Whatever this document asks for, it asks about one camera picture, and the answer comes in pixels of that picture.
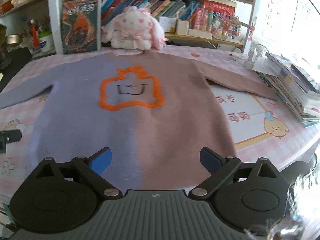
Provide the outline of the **pink checkered desk mat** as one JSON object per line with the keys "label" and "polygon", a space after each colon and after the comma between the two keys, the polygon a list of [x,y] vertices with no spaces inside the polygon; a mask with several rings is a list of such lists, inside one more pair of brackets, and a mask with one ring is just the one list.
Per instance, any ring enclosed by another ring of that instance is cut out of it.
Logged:
{"label": "pink checkered desk mat", "polygon": [[[242,62],[232,61],[227,53],[221,51],[170,46],[153,52],[195,59],[263,83],[259,76],[244,69]],[[143,52],[133,53],[108,48],[92,53],[46,57],[25,65],[2,93],[62,64],[109,53],[121,56]],[[278,169],[287,167],[295,160],[309,161],[311,154],[305,149],[318,140],[319,130],[317,127],[304,128],[280,99],[239,92],[213,81],[208,81],[208,85],[227,117],[234,141],[234,156],[244,162],[254,162],[259,157],[266,157]],[[50,91],[50,88],[47,88],[25,102],[1,108],[1,128],[16,128],[22,132],[22,139],[9,145],[7,152],[1,155],[2,200],[11,198],[32,171],[27,164],[31,134]]]}

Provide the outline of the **purple and pink sweater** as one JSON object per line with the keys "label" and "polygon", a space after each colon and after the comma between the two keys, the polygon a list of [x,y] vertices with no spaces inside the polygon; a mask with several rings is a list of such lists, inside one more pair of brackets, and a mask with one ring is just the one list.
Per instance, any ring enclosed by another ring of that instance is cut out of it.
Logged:
{"label": "purple and pink sweater", "polygon": [[28,168],[52,157],[67,162],[103,147],[102,176],[125,191],[195,186],[209,173],[200,150],[235,153],[227,117],[208,81],[263,98],[272,88],[195,59],[146,51],[102,54],[65,63],[1,94],[1,108],[50,88],[28,149]]}

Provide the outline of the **white calendar card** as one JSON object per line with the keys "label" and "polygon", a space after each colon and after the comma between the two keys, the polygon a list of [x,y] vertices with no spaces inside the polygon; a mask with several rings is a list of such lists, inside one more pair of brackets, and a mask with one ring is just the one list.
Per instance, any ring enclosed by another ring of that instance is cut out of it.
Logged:
{"label": "white calendar card", "polygon": [[175,17],[160,17],[159,23],[165,33],[174,33],[176,31],[177,18]]}

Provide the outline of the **row of shelf books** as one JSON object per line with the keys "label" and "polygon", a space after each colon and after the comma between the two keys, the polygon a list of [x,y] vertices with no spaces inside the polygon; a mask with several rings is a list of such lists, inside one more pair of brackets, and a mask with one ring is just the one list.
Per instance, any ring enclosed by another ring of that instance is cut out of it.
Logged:
{"label": "row of shelf books", "polygon": [[145,9],[157,20],[161,16],[188,20],[199,5],[200,3],[195,0],[103,0],[101,23],[108,24],[114,17],[123,13],[127,7]]}

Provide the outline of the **colourful bottle row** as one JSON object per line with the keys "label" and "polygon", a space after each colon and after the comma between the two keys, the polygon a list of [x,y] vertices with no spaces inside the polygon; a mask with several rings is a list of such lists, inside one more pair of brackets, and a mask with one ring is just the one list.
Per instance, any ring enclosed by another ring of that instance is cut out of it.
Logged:
{"label": "colourful bottle row", "polygon": [[204,8],[196,9],[193,16],[191,29],[205,31],[213,35],[231,36],[232,38],[239,36],[241,33],[241,24],[238,16]]}

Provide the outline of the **Harry Potter book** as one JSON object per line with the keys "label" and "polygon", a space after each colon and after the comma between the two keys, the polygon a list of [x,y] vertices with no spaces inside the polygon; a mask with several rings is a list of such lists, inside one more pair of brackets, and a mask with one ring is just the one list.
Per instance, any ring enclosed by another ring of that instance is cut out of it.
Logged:
{"label": "Harry Potter book", "polygon": [[101,49],[102,0],[71,0],[62,4],[61,38],[64,54]]}

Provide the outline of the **metal bowl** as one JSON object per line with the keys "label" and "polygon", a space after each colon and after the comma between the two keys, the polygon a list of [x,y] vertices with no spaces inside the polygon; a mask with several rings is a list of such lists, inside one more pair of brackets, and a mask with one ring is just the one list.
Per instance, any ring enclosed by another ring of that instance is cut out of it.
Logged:
{"label": "metal bowl", "polygon": [[23,36],[21,34],[13,34],[5,37],[5,44],[7,47],[16,47],[23,42]]}

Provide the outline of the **white green lidded jar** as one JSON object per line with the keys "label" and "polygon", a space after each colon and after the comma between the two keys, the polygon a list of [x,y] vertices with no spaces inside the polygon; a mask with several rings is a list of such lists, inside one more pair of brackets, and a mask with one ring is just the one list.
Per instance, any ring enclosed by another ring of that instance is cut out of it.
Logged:
{"label": "white green lidded jar", "polygon": [[38,36],[39,45],[43,53],[49,52],[54,49],[54,40],[51,31],[44,31]]}

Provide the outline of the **white charger plug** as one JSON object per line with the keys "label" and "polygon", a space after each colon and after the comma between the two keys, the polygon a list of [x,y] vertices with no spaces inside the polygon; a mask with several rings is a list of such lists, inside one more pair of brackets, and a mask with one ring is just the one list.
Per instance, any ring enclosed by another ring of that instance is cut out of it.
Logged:
{"label": "white charger plug", "polygon": [[247,70],[255,70],[255,67],[259,67],[265,62],[267,52],[268,49],[263,44],[253,44],[253,47],[249,49],[248,59],[245,60],[244,67]]}

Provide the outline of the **stack of books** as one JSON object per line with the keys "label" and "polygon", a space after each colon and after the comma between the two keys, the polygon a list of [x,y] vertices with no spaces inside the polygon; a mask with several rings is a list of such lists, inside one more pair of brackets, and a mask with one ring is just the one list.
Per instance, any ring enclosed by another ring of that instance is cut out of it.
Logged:
{"label": "stack of books", "polygon": [[277,95],[305,128],[319,124],[318,69],[311,69],[305,61],[292,62],[266,52],[256,57],[253,70],[276,89]]}

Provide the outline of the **red tassel ornament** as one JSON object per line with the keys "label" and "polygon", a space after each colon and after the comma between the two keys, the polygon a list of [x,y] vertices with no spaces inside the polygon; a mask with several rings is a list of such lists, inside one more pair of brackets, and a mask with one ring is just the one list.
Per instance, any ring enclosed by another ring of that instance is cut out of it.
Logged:
{"label": "red tassel ornament", "polygon": [[33,19],[30,20],[30,27],[31,27],[32,37],[33,37],[33,45],[34,45],[34,48],[37,48],[39,46],[39,41],[38,41],[38,38],[37,38],[35,22],[34,22]]}

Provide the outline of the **red box on shelf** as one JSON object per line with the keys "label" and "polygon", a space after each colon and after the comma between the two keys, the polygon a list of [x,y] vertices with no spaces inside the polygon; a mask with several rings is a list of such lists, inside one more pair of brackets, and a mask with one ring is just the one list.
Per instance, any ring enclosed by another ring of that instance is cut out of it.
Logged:
{"label": "red box on shelf", "polygon": [[235,7],[230,5],[204,0],[202,1],[204,8],[208,11],[219,12],[225,15],[234,15]]}

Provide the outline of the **pink white plush bunny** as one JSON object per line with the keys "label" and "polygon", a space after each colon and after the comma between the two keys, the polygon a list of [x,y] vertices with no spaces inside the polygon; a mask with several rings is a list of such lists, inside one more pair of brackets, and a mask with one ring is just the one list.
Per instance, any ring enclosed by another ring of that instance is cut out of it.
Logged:
{"label": "pink white plush bunny", "polygon": [[161,49],[166,46],[165,32],[146,8],[126,7],[101,28],[101,41],[112,48],[127,50]]}

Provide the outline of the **white usb adapter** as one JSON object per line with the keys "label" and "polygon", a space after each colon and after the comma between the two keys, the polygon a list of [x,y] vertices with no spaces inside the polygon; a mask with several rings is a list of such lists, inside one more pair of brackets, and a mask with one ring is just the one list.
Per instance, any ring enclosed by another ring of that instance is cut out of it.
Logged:
{"label": "white usb adapter", "polygon": [[240,59],[240,56],[239,56],[239,54],[237,54],[237,53],[230,54],[230,57],[231,57],[231,59],[234,60],[234,61],[238,61],[238,60]]}

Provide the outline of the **white flat box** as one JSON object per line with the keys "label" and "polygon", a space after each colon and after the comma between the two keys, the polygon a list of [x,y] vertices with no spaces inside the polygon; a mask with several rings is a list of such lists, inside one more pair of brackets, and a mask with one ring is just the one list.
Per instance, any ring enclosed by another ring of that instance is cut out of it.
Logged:
{"label": "white flat box", "polygon": [[205,39],[212,39],[212,33],[198,30],[198,29],[188,29],[188,35],[193,37],[200,37]]}

